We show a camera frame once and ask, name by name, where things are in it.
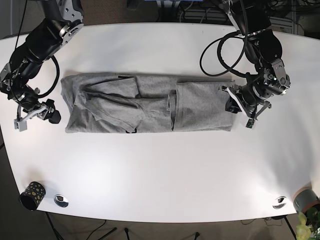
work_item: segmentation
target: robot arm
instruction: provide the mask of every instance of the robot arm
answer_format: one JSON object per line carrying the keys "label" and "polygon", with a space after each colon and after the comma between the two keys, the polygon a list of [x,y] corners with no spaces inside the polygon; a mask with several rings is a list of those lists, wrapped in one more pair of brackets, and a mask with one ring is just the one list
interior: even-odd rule
{"label": "robot arm", "polygon": [[[246,78],[244,86],[222,87],[222,90],[230,94],[225,110],[231,113],[243,112],[249,117],[247,128],[252,128],[257,117],[267,108],[271,108],[267,101],[273,95],[284,95],[290,87],[290,78],[286,74],[285,65],[281,59],[282,46],[274,36],[270,20],[265,11],[256,0],[243,0],[247,24],[248,43],[245,49],[247,59],[254,64],[257,75],[243,74],[236,70],[232,73]],[[245,19],[241,2],[237,0],[224,0],[223,6],[235,28],[244,36]],[[227,39],[220,41],[218,46],[218,58],[221,64],[227,66],[221,57],[221,48]]]}
{"label": "robot arm", "polygon": [[[59,79],[59,65],[54,54],[66,45],[72,37],[84,26],[83,10],[80,0],[40,0],[45,19],[19,46],[0,73],[0,91],[7,94],[8,99],[18,103],[17,119],[14,121],[16,129],[27,129],[27,120],[35,116],[52,124],[61,120],[59,111],[55,109],[54,101],[39,99],[49,95]],[[52,59],[57,67],[57,76],[52,88],[44,94],[36,88],[28,86],[44,61]],[[21,117],[21,108],[27,115]]]}

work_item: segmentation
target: black cable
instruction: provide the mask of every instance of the black cable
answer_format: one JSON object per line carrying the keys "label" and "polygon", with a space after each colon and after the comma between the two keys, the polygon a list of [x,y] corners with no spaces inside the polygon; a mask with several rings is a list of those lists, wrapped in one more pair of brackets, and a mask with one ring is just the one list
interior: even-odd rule
{"label": "black cable", "polygon": [[22,24],[23,24],[23,22],[24,22],[25,15],[26,15],[27,3],[28,3],[28,0],[25,0],[23,15],[22,15],[22,19],[21,19],[21,24],[20,24],[18,36],[17,36],[17,38],[16,38],[14,50],[16,50],[16,49],[17,49],[17,46],[18,46],[19,36],[20,36],[20,33],[21,33],[21,29],[22,29]]}
{"label": "black cable", "polygon": [[278,224],[268,224],[267,221],[270,221],[271,219],[269,219],[268,217],[264,218],[264,222],[265,222],[266,226],[268,226],[268,227],[271,227],[271,226],[281,227],[283,225],[282,219],[280,219],[280,221],[281,221],[280,225],[278,225]]}
{"label": "black cable", "polygon": [[288,225],[288,227],[289,227],[289,229],[290,229],[290,231],[291,231],[294,239],[297,239],[296,233],[295,233],[295,231],[292,229],[291,224],[290,224],[290,222],[289,222],[288,219],[287,219],[287,216],[284,217],[284,220],[285,220],[286,224]]}
{"label": "black cable", "polygon": [[252,224],[255,220],[257,220],[257,219],[253,219],[251,222],[248,222],[248,223],[243,223],[242,222],[243,220],[241,220],[240,222],[241,222],[242,225],[246,226],[246,225]]}
{"label": "black cable", "polygon": [[56,76],[55,76],[54,82],[53,82],[52,86],[50,87],[50,89],[44,94],[38,95],[38,94],[35,94],[34,91],[31,91],[30,93],[32,94],[32,96],[37,98],[37,99],[42,99],[42,98],[47,97],[50,93],[52,93],[52,91],[55,89],[55,87],[58,84],[58,80],[59,80],[59,76],[60,76],[59,63],[58,63],[58,61],[57,61],[57,59],[56,59],[56,57],[54,55],[51,57],[51,59],[52,59],[54,65],[55,65],[55,69],[56,69]]}
{"label": "black cable", "polygon": [[202,72],[203,72],[205,75],[209,76],[209,77],[219,77],[219,76],[224,75],[224,74],[226,74],[226,73],[228,73],[228,72],[231,72],[231,70],[233,70],[234,67],[240,62],[241,58],[243,57],[243,55],[244,55],[244,53],[245,53],[245,50],[246,50],[246,47],[247,47],[247,43],[248,43],[248,18],[247,18],[247,13],[246,13],[244,1],[243,1],[243,0],[240,0],[240,3],[241,3],[242,11],[243,11],[244,26],[245,26],[245,33],[244,33],[245,36],[244,36],[244,43],[243,43],[243,48],[242,48],[241,54],[240,54],[240,56],[238,57],[238,59],[235,61],[235,63],[234,63],[231,67],[227,68],[226,71],[221,72],[221,73],[218,73],[218,74],[209,74],[209,73],[207,73],[207,72],[204,70],[204,68],[203,68],[203,66],[202,66],[202,59],[203,59],[206,51],[208,50],[208,48],[209,48],[210,46],[212,46],[214,43],[216,43],[216,42],[218,42],[218,41],[221,41],[222,39],[226,39],[226,38],[229,38],[229,37],[231,37],[231,36],[232,36],[232,37],[237,36],[237,35],[238,35],[238,32],[229,33],[229,34],[227,34],[226,36],[224,36],[224,37],[222,37],[222,38],[219,38],[219,39],[213,41],[212,43],[210,43],[210,44],[205,48],[205,50],[203,51],[203,53],[201,54],[201,57],[200,57],[200,68],[201,68]]}
{"label": "black cable", "polygon": [[[220,62],[220,64],[225,68],[225,69],[229,69],[230,67],[225,63],[225,61],[223,60],[222,58],[222,55],[221,55],[221,51],[222,51],[222,47],[224,45],[224,43],[230,39],[230,38],[233,38],[233,39],[241,39],[243,40],[241,37],[237,37],[237,36],[232,36],[232,34],[230,36],[228,36],[228,38],[224,38],[222,39],[219,44],[218,44],[218,48],[216,50],[216,53],[217,53],[217,56],[218,56],[218,60]],[[231,73],[233,73],[234,75],[237,75],[238,77],[240,78],[246,78],[246,74],[244,73],[241,73],[235,69],[232,69],[230,70]]]}
{"label": "black cable", "polygon": [[307,4],[311,4],[311,5],[318,5],[318,4],[320,4],[320,2],[309,2],[309,1],[307,1],[307,0],[301,0],[302,2],[305,2],[305,3],[307,3]]}
{"label": "black cable", "polygon": [[98,226],[95,230],[93,230],[93,231],[89,234],[89,236],[86,238],[86,240],[88,240],[88,239],[90,238],[90,236],[91,236],[95,231],[97,231],[99,228],[101,228],[103,225],[105,225],[106,222],[107,222],[107,220],[104,220],[103,224],[102,224],[101,226]]}
{"label": "black cable", "polygon": [[300,24],[300,23],[298,23],[298,22],[296,22],[296,21],[293,21],[291,18],[289,18],[289,17],[284,17],[284,19],[289,19],[291,22],[293,22],[294,24],[297,24],[298,26],[300,26],[301,28],[302,28],[302,30],[304,31],[304,27]]}
{"label": "black cable", "polygon": [[50,226],[51,226],[51,228],[52,228],[52,231],[53,231],[56,239],[57,239],[57,240],[64,240],[63,237],[60,235],[60,233],[55,229],[55,226],[54,226],[54,224],[52,223],[51,218],[50,218],[48,212],[45,212],[45,215],[46,215],[46,218],[48,219],[48,221],[49,221],[49,223],[50,223]]}

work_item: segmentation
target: black cup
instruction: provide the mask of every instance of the black cup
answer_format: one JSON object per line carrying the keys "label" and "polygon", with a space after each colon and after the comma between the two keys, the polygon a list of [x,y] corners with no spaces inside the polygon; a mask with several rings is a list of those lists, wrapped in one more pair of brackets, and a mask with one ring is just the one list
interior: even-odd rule
{"label": "black cup", "polygon": [[24,190],[24,192],[20,194],[19,201],[26,209],[35,211],[42,199],[44,199],[45,195],[45,188],[40,183],[33,181]]}

